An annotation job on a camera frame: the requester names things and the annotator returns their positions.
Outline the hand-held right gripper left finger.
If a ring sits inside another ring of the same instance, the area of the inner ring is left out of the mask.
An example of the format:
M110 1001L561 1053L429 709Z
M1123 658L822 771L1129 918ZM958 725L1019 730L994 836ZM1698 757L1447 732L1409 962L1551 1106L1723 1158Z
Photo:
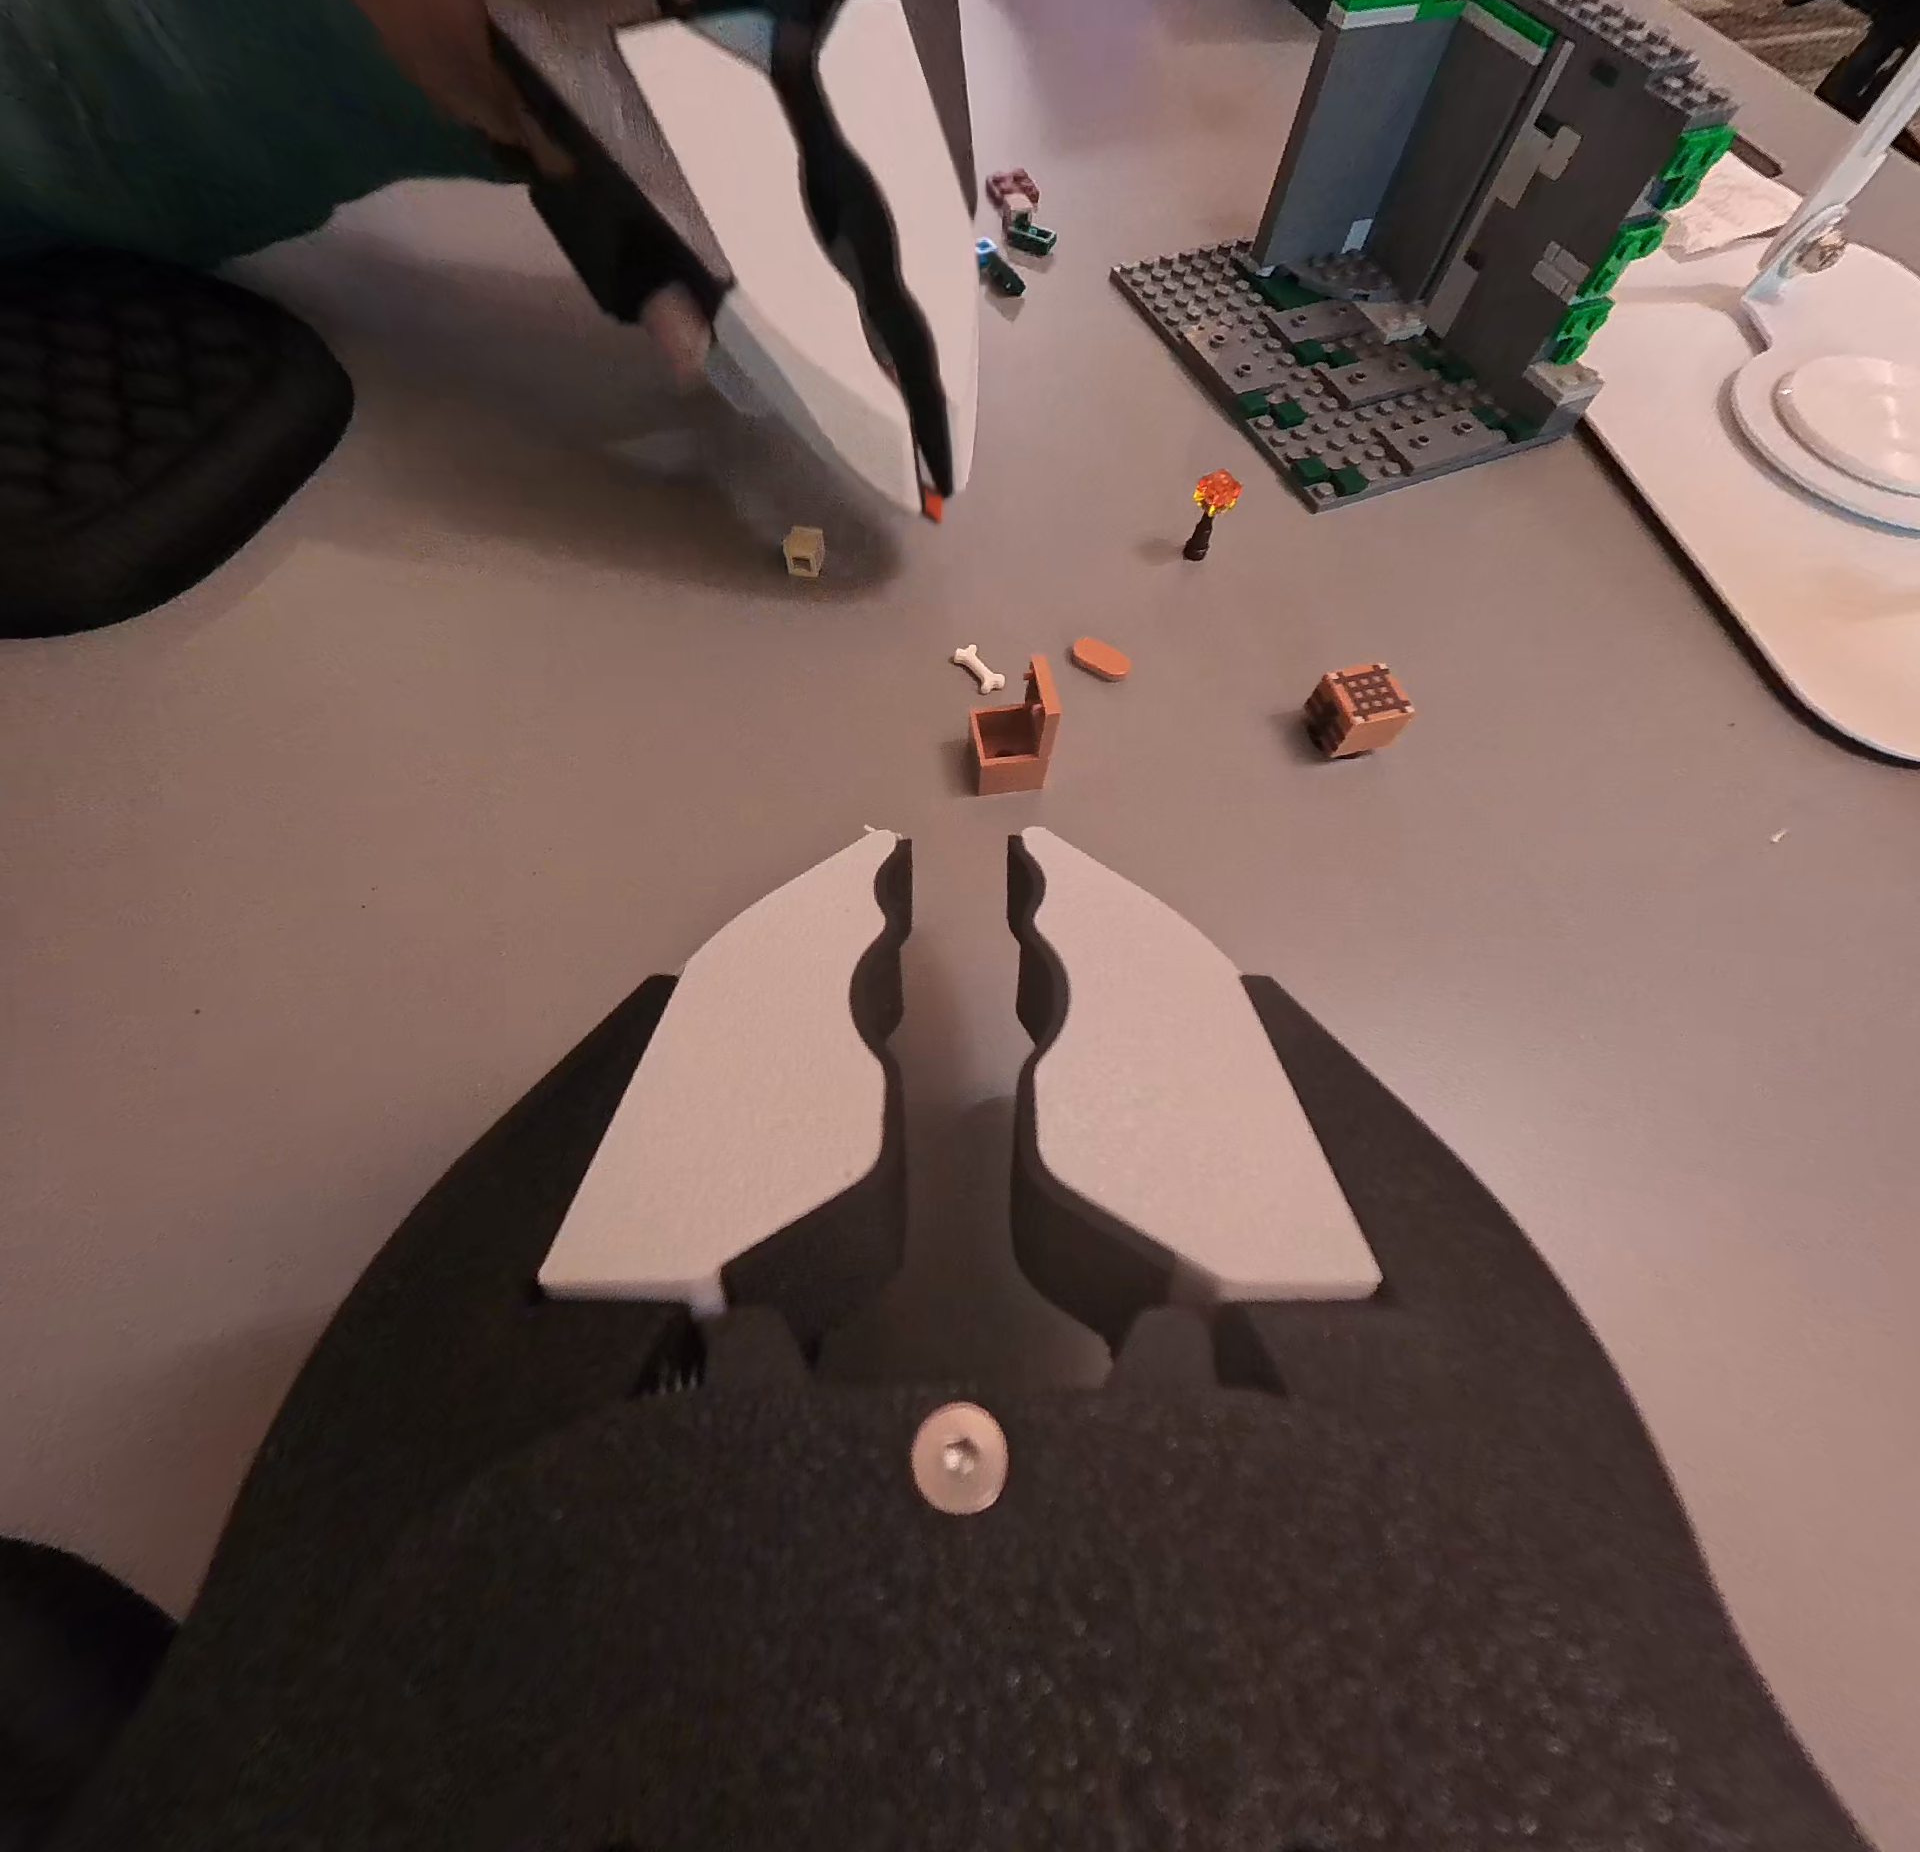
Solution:
M538 1283L557 1300L778 1311L816 1359L900 1271L900 949L912 847L875 828L687 962Z

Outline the person's left hand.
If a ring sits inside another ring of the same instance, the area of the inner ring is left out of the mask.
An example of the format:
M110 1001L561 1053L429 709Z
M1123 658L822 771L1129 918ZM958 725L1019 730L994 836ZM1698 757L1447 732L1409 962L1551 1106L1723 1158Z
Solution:
M482 136L519 173L547 182L574 161L523 100L494 44L486 0L352 0L400 73L450 121Z

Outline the person's left forearm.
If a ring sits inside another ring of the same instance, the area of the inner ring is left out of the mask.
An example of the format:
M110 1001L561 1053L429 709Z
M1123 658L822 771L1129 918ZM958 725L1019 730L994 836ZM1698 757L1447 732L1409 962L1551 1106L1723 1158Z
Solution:
M3 0L3 249L218 267L409 180L517 174L352 0Z

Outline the grey desk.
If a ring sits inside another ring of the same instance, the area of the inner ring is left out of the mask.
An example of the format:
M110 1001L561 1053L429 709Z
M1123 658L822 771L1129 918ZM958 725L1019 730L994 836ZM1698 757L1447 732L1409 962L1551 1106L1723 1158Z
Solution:
M1044 822L1501 1196L1804 1743L1917 1848L1917 771L1783 704L1585 435L1311 516L1121 299L1255 226L1309 17L960 4L977 161L1063 243L983 301L941 523L680 391L519 194L409 184L237 270L352 372L344 443L195 592L5 648L5 1528L185 1612L402 1216L868 824L916 845L910 1239L829 1363L1092 1384L1006 1231L1004 853ZM1046 784L979 796L971 713L1037 652ZM1324 759L1309 692L1365 663L1416 717Z

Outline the brown toy chest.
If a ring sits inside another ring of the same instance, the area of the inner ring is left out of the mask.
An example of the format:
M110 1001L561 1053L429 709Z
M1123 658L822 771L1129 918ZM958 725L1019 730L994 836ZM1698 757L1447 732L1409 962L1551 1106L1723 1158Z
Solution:
M1044 788L1060 725L1061 713L1046 706L975 709L971 752L977 794Z

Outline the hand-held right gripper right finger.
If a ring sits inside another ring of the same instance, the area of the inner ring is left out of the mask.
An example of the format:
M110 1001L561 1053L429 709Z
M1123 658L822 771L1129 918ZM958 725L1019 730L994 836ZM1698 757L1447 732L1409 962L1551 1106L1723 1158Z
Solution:
M1357 1304L1384 1273L1261 1012L1184 915L1058 832L1010 840L1023 1275L1119 1350L1167 1308Z

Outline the grey toy brick building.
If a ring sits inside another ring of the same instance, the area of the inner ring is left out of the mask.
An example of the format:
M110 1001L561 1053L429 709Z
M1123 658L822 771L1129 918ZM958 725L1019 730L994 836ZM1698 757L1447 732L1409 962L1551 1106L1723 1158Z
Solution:
M1737 140L1614 0L1332 0L1259 228L1111 272L1311 512L1554 443Z

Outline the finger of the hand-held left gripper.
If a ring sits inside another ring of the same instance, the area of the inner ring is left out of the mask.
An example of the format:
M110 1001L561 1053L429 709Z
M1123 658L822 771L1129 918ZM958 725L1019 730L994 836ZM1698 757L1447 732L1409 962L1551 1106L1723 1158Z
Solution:
M716 347L812 447L920 512L923 470L900 387L814 230L776 82L687 21L624 27L615 42L732 268Z
M874 487L960 495L973 470L981 297L973 207L902 0L843 0L818 52L862 291L841 280L824 362L841 405L824 428Z

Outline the pile of small toy bricks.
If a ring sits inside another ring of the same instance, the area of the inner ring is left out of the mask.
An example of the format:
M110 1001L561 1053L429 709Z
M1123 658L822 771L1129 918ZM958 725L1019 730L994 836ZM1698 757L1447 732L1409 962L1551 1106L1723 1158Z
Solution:
M987 197L998 213L998 236L981 236L973 255L979 278L1004 299L1025 293L1023 268L1014 255L1031 263L1056 255L1060 234L1044 224L1044 194L1027 169L1002 169L989 174Z

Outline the tan toy brick cube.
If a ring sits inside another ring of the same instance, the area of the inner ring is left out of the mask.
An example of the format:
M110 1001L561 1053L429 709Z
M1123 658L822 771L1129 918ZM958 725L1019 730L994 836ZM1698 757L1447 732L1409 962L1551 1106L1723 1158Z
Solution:
M1391 746L1418 709L1389 665L1332 669L1309 692L1303 723L1324 759L1357 757Z

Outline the white book stand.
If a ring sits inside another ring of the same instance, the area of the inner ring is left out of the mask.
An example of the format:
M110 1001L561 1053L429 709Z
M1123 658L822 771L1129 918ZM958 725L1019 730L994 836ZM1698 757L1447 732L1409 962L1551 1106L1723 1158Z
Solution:
M1919 105L1909 56L1773 240L1633 265L1589 424L1815 719L1919 759L1919 278L1815 263Z

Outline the small white paper sheet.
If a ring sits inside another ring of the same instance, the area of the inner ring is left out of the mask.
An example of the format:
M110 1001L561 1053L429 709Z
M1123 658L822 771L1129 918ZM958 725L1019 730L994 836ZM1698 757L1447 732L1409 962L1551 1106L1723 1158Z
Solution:
M1802 196L1729 153L1710 169L1694 197L1670 211L1664 249L1675 259L1773 240L1798 213Z

